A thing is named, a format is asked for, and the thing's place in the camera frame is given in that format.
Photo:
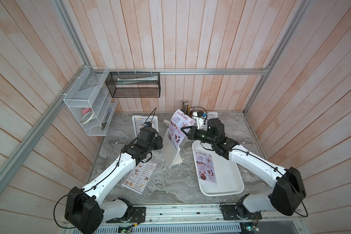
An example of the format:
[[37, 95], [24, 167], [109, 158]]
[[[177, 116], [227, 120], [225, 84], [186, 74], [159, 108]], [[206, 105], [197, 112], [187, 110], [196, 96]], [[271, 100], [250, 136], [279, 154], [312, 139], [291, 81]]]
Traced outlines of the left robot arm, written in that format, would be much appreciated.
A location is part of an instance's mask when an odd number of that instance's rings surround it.
[[83, 234], [93, 234], [102, 223], [114, 220], [134, 221], [132, 203], [124, 198], [105, 202], [116, 184], [141, 162], [148, 162], [147, 155], [163, 148], [158, 131], [144, 126], [139, 136], [124, 145], [120, 155], [105, 171], [81, 189], [74, 187], [65, 196], [64, 218]]

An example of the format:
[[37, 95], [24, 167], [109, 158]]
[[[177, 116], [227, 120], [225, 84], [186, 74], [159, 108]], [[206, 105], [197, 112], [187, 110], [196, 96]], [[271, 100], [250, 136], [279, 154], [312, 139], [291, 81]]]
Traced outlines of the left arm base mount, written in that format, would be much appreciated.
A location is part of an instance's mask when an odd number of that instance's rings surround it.
[[104, 204], [103, 223], [134, 223], [140, 224], [145, 221], [146, 207], [134, 206], [124, 198]]

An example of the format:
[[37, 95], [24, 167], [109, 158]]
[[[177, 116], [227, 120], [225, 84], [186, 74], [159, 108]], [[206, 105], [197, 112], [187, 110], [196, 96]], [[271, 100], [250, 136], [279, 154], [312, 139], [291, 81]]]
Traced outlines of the special menu sheet top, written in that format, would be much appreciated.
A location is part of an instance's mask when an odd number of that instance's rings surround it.
[[195, 121], [185, 115], [181, 110], [176, 110], [168, 127], [168, 139], [175, 148], [178, 148], [186, 135], [182, 132], [182, 127], [193, 126]]

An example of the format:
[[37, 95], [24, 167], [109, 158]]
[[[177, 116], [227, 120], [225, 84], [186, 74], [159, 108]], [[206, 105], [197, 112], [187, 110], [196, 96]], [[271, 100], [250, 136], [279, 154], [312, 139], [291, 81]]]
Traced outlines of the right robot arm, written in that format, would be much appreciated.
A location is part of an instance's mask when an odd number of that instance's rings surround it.
[[185, 126], [181, 130], [189, 140], [209, 144], [211, 151], [248, 169], [273, 189], [270, 193], [242, 196], [233, 212], [238, 218], [249, 219], [255, 213], [271, 210], [292, 216], [303, 204], [306, 190], [301, 173], [293, 167], [286, 169], [251, 153], [225, 135], [224, 124], [219, 119], [208, 120], [206, 130], [196, 126]]

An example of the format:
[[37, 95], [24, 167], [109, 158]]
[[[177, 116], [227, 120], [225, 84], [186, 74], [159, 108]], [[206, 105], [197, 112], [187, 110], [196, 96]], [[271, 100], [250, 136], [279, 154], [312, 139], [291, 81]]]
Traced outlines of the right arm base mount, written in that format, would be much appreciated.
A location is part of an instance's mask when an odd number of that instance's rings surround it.
[[259, 220], [262, 219], [261, 212], [251, 213], [243, 205], [244, 199], [249, 194], [242, 196], [238, 202], [234, 205], [228, 205], [226, 203], [221, 203], [219, 209], [223, 214], [224, 220]]

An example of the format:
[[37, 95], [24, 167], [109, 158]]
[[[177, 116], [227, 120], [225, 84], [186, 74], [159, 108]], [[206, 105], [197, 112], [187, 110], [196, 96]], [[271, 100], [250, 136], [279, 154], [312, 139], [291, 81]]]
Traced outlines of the dim sum inn menu sheet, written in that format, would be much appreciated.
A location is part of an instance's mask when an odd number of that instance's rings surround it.
[[146, 188], [151, 175], [157, 166], [156, 162], [140, 162], [132, 169], [122, 182], [122, 186], [138, 194], [142, 194]]

